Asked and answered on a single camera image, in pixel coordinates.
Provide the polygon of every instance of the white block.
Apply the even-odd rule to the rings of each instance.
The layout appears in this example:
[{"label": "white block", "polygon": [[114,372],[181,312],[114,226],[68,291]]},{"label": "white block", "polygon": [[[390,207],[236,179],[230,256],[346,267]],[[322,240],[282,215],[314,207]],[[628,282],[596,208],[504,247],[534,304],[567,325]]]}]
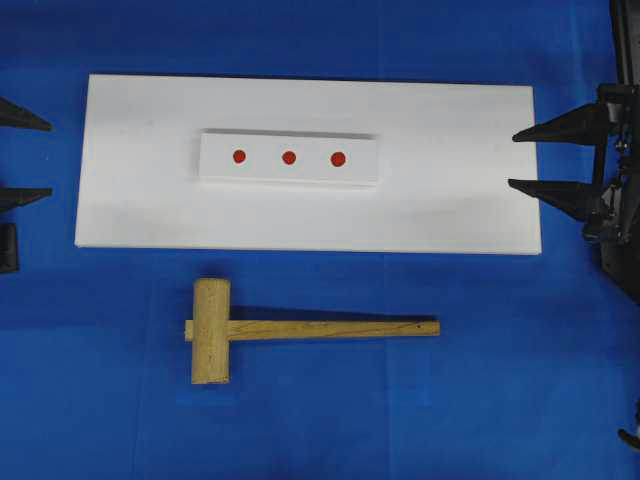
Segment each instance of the white block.
[{"label": "white block", "polygon": [[372,187],[376,141],[313,132],[203,133],[200,179]]}]

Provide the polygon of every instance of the white foam board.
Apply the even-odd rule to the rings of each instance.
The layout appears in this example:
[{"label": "white foam board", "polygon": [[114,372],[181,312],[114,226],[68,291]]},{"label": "white foam board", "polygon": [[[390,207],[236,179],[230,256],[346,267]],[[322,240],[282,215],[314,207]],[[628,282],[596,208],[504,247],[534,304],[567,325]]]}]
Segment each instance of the white foam board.
[{"label": "white foam board", "polygon": [[[536,254],[522,86],[91,75],[76,245]],[[374,188],[202,181],[215,131],[370,136]]]}]

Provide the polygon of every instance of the blue cloth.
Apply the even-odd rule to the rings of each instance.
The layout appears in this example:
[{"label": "blue cloth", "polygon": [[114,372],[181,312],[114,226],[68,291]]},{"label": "blue cloth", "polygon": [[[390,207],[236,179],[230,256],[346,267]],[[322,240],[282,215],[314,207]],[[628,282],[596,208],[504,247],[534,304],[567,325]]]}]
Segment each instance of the blue cloth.
[{"label": "blue cloth", "polygon": [[[2,183],[54,188],[4,217],[3,478],[637,478],[615,432],[638,310],[576,222],[543,205],[533,257],[79,250],[91,72],[533,85],[544,121],[615,62],[603,0],[0,2],[0,95],[55,126],[0,129]],[[592,155],[540,145],[540,177],[586,180]],[[442,336],[238,343],[230,385],[192,387],[205,275],[236,304],[436,314]]]}]

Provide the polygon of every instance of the rectangular block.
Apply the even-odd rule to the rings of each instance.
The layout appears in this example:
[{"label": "rectangular block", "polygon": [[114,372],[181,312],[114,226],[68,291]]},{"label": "rectangular block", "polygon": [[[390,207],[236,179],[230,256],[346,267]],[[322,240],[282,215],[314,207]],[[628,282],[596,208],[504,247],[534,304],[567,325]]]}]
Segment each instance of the rectangular block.
[{"label": "rectangular block", "polygon": [[372,187],[378,152],[371,136],[320,133],[204,133],[200,179]]},{"label": "rectangular block", "polygon": [[[533,123],[522,86],[91,75],[76,245],[536,254],[507,185],[537,178]],[[203,181],[203,135],[241,132],[374,139],[378,183]]]}]

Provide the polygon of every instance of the wooden mallet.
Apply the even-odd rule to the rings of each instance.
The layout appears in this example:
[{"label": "wooden mallet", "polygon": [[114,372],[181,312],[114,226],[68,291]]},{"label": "wooden mallet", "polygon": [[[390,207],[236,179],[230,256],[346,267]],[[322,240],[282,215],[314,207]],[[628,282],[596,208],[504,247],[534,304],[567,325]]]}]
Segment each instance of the wooden mallet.
[{"label": "wooden mallet", "polygon": [[229,383],[229,342],[325,337],[415,337],[440,334],[436,320],[420,322],[304,322],[229,320],[228,280],[201,278],[194,288],[193,320],[185,339],[193,342],[191,383]]}]

